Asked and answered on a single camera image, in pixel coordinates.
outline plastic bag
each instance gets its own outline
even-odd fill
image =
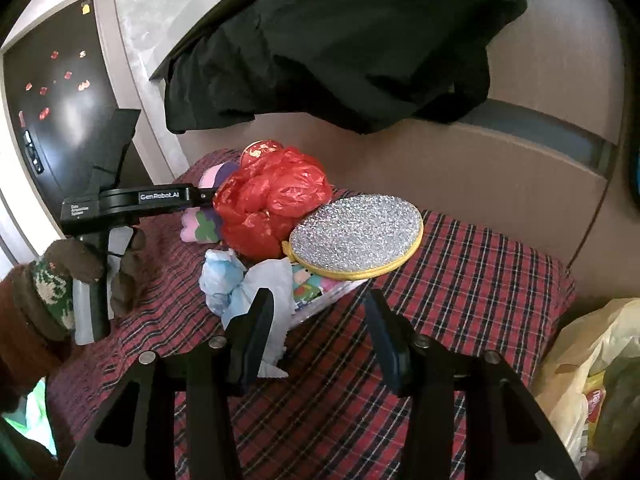
[[[217,316],[229,306],[231,291],[244,279],[246,267],[236,257],[233,250],[215,251],[209,249],[205,253],[200,289],[207,298],[207,306]]]
[[[640,424],[640,357],[618,356],[607,367],[607,398],[600,413],[593,449],[600,462],[620,461],[620,449]]]
[[[229,247],[255,261],[282,256],[300,219],[331,200],[320,163],[295,148],[262,154],[220,187],[214,206]]]
[[[584,394],[588,378],[618,358],[640,356],[640,300],[613,300],[604,308],[578,318],[562,329],[531,390],[578,470],[585,456],[583,432],[589,402]],[[610,396],[607,385],[607,397]],[[607,411],[607,399],[602,417]],[[598,441],[598,423],[595,441]],[[622,450],[624,442],[615,442]]]

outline red plastic bag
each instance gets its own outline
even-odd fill
[[[233,172],[218,190],[214,206],[229,247],[262,261],[281,257],[281,242],[331,195],[320,163],[295,148],[284,148]]]

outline green knitted pattern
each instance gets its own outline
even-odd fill
[[[31,275],[33,285],[49,313],[67,330],[73,330],[73,280],[57,275],[56,266],[44,258],[31,264]]]

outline black handheld device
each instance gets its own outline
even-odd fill
[[[74,281],[76,343],[89,344],[110,334],[110,279],[119,270],[140,218],[210,205],[215,190],[190,184],[119,189],[122,162],[135,133],[140,110],[114,111],[103,130],[101,160],[94,160],[91,181],[82,196],[62,203],[60,227],[66,236],[87,244],[108,272],[95,283]]]

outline yellow plastic bag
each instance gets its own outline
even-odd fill
[[[562,329],[533,381],[533,395],[577,465],[584,453],[587,379],[618,356],[640,356],[639,340],[640,299],[609,301]]]

